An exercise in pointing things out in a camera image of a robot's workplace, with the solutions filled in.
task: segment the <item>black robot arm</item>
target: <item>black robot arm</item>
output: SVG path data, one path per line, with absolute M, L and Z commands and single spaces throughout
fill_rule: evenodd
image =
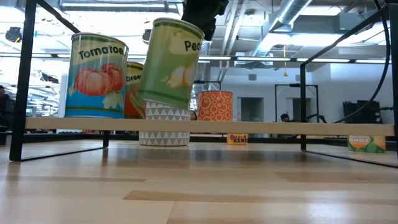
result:
M 228 0 L 186 0 L 181 20 L 192 23 L 205 33 L 205 40 L 213 38 L 217 15 L 223 15 Z

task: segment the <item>exposed ceiling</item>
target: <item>exposed ceiling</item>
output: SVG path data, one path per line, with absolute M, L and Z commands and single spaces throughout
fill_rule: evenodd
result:
M 0 2 L 0 53 L 21 51 L 21 43 L 13 43 L 5 38 L 10 27 L 23 28 L 23 6 L 26 0 L 7 0 Z M 150 29 L 151 22 L 158 17 L 179 19 L 182 15 L 183 0 L 143 1 L 143 0 L 47 0 L 83 32 L 96 32 L 116 37 L 130 48 L 129 53 L 145 55 L 147 45 L 142 41 L 145 29 Z M 279 15 L 282 0 L 230 0 L 223 16 L 217 17 L 216 30 L 206 55 L 252 55 L 254 50 L 262 47 L 268 56 L 308 58 L 322 47 L 332 43 L 341 34 L 359 24 L 374 12 L 370 0 L 312 0 L 300 11 L 300 16 L 291 22 L 288 32 L 285 28 L 266 30 L 266 26 Z M 384 34 L 380 23 L 362 30 L 348 39 L 344 44 L 335 47 L 324 58 L 380 58 L 385 51 Z M 70 52 L 73 33 L 61 24 L 53 15 L 41 7 L 37 8 L 34 53 L 67 54 Z M 16 84 L 15 80 L 4 78 L 5 73 L 17 73 L 17 58 L 0 58 L 1 83 Z M 38 60 L 33 70 L 60 77 L 67 73 L 67 62 Z M 297 67 L 297 63 L 287 63 L 286 67 Z M 263 68 L 278 69 L 285 63 L 268 63 Z M 225 80 L 234 73 L 232 67 L 246 65 L 229 65 Z M 206 63 L 198 69 L 197 79 L 208 80 L 217 77 L 213 72 L 219 70 L 218 63 Z M 208 88 L 198 85 L 197 91 Z

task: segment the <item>black cable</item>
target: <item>black cable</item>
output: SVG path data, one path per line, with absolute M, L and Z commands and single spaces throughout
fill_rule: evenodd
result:
M 374 4 L 376 5 L 378 10 L 381 10 L 381 6 L 379 4 L 378 0 L 373 0 Z M 371 103 L 374 101 L 374 99 L 376 98 L 377 94 L 379 94 L 379 91 L 384 83 L 384 80 L 386 79 L 386 75 L 387 75 L 387 71 L 388 71 L 388 65 L 390 64 L 390 54 L 391 54 L 391 43 L 390 43 L 390 33 L 388 31 L 388 26 L 387 26 L 387 21 L 386 18 L 384 16 L 384 14 L 380 15 L 382 24 L 383 24 L 383 28 L 384 28 L 384 35 L 386 36 L 386 62 L 384 63 L 384 70 L 383 73 L 381 75 L 379 84 L 377 85 L 376 91 L 373 93 L 373 96 L 368 100 L 368 102 L 366 102 L 362 107 L 360 107 L 360 109 L 356 110 L 355 112 L 351 113 L 350 115 L 335 121 L 333 123 L 340 123 L 342 121 L 347 120 L 348 118 L 358 114 L 359 112 L 362 112 L 364 109 L 366 109 L 368 106 L 371 105 Z

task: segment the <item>tomato illustration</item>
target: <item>tomato illustration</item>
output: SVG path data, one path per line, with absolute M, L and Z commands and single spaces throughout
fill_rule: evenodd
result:
M 87 96 L 101 96 L 112 90 L 112 78 L 94 68 L 82 68 L 76 74 L 75 88 Z
M 123 68 L 115 63 L 105 63 L 101 70 L 112 78 L 112 90 L 120 91 L 124 87 Z

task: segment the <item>person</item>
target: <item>person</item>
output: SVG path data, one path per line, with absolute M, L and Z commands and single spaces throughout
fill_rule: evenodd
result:
M 191 115 L 191 121 L 196 121 L 198 119 L 198 115 L 194 110 L 191 110 L 190 115 Z
M 282 122 L 290 122 L 290 117 L 289 117 L 289 115 L 288 115 L 287 113 L 284 113 L 284 114 L 282 114 L 282 115 L 280 116 L 280 120 L 281 120 Z
M 11 129 L 14 121 L 14 100 L 6 94 L 6 90 L 0 85 L 0 125 Z

